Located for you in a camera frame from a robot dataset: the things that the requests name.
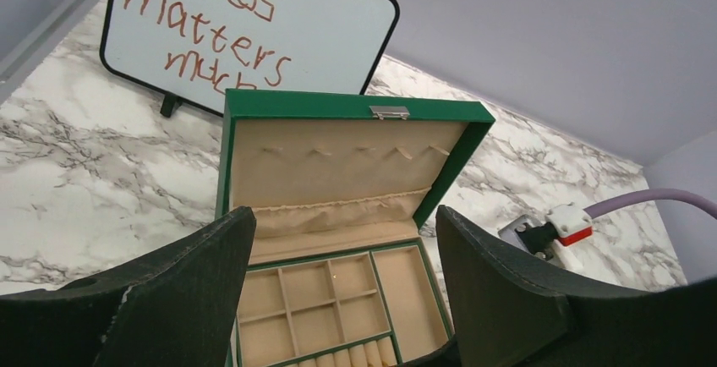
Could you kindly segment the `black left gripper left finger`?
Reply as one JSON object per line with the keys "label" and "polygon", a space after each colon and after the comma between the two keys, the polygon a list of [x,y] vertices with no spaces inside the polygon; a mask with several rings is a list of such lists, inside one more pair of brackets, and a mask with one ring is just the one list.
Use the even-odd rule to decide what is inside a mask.
{"label": "black left gripper left finger", "polygon": [[241,206],[59,289],[3,295],[2,365],[224,365],[255,228]]}

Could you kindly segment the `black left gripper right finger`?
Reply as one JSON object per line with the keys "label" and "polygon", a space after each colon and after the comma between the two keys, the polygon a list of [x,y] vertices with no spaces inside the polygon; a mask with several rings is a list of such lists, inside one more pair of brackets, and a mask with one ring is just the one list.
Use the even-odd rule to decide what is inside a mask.
{"label": "black left gripper right finger", "polygon": [[447,206],[438,248],[465,366],[713,366],[716,282],[647,292],[583,277]]}

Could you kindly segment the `green jewelry box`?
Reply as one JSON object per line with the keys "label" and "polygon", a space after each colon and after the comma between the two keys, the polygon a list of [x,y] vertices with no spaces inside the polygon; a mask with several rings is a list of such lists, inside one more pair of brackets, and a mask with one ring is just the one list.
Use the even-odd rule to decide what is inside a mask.
{"label": "green jewelry box", "polygon": [[444,364],[419,231],[494,123],[477,101],[228,90],[216,214],[254,242],[229,366]]}

